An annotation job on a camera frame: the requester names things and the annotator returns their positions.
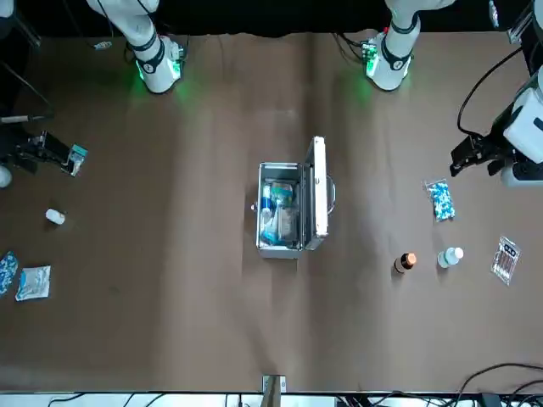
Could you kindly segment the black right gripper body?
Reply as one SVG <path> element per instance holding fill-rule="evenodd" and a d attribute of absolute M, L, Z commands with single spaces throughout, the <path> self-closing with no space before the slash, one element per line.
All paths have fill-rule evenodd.
<path fill-rule="evenodd" d="M 8 162 L 14 167 L 36 173 L 38 164 L 43 162 L 42 137 L 16 137 L 9 149 Z"/>

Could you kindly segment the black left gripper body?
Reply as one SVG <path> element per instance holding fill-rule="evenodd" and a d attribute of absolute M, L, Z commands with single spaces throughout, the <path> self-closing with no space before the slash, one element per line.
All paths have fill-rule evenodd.
<path fill-rule="evenodd" d="M 493 122 L 489 133 L 483 139 L 482 158 L 489 160 L 513 161 L 515 147 L 505 138 L 505 129 L 512 117 L 512 106 L 508 106 Z"/>

